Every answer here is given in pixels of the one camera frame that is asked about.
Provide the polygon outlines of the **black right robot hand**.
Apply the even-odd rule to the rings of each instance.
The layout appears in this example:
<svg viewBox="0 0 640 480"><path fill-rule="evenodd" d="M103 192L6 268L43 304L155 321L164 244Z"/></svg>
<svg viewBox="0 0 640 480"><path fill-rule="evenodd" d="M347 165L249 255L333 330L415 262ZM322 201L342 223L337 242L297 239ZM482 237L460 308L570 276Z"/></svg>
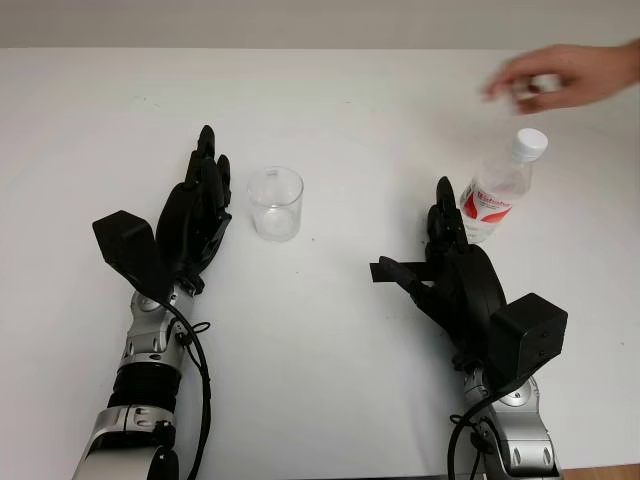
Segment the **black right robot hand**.
<svg viewBox="0 0 640 480"><path fill-rule="evenodd" d="M466 236L462 214L448 178L439 179L429 208L425 259L398 262L386 256L370 265L374 282L391 282L449 336L460 371L487 362L489 321L506 304L487 254Z"/></svg>

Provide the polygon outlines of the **person's bare hand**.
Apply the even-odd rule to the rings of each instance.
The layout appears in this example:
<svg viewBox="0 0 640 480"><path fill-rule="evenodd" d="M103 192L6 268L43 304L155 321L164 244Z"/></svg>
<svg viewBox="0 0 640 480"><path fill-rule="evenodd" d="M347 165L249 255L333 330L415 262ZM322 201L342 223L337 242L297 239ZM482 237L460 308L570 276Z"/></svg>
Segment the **person's bare hand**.
<svg viewBox="0 0 640 480"><path fill-rule="evenodd" d="M606 99L625 88L621 51L610 47L553 45L507 61L489 80L489 100L508 93L522 114L573 108Z"/></svg>

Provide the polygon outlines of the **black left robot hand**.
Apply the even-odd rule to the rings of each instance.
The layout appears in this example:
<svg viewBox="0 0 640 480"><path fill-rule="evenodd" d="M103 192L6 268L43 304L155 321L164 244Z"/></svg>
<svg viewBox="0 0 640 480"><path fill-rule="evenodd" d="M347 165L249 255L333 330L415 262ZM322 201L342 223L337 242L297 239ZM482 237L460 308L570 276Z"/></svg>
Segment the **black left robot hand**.
<svg viewBox="0 0 640 480"><path fill-rule="evenodd" d="M192 295L205 287L202 272L215 257L232 215L230 162L215 154L215 133L202 128L187 172L161 212L156 242L175 280Z"/></svg>

